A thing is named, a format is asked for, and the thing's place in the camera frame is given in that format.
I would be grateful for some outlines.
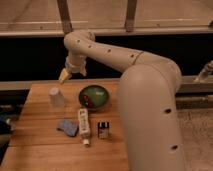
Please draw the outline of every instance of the green bowl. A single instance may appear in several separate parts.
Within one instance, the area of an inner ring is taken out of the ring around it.
[[[90,111],[103,108],[109,100],[108,91],[99,85],[90,85],[79,93],[80,104]]]

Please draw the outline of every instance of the blue sponge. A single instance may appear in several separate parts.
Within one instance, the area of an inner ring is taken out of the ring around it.
[[[70,137],[75,137],[78,132],[78,125],[64,119],[59,122],[57,129],[64,131],[64,133]]]

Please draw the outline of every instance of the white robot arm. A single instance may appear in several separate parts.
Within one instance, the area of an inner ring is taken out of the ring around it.
[[[118,88],[131,171],[186,171],[175,105],[181,72],[170,59],[152,53],[96,43],[89,31],[64,38],[69,50],[59,81],[86,74],[86,56],[123,73]]]

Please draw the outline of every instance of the wooden table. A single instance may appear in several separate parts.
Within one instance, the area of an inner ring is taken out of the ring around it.
[[[78,94],[91,84],[110,92],[108,107],[90,114],[91,147],[85,148],[79,135],[75,138],[57,131],[61,119],[77,121],[81,107]],[[57,86],[67,99],[65,108],[52,107],[49,90]],[[128,162],[123,133],[116,110],[117,82],[73,82],[34,84],[6,151],[2,171],[127,171]],[[97,123],[110,122],[110,138],[98,139]]]
[[[61,119],[77,123],[78,94],[91,84],[104,86],[110,102],[102,111],[90,115],[91,147],[57,131]],[[57,86],[67,99],[65,108],[50,104],[49,90]],[[117,81],[79,81],[34,84],[6,151],[1,171],[127,171],[128,162],[117,106]],[[179,110],[187,171],[213,170],[213,108]],[[110,138],[97,138],[96,124],[110,122]]]

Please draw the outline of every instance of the black wall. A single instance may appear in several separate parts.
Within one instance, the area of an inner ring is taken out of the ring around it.
[[[146,50],[173,59],[183,75],[197,75],[213,60],[213,34],[96,37],[97,42]],[[0,81],[58,79],[67,50],[63,38],[0,38]],[[86,78],[120,73],[87,59]],[[74,78],[83,78],[77,74]]]

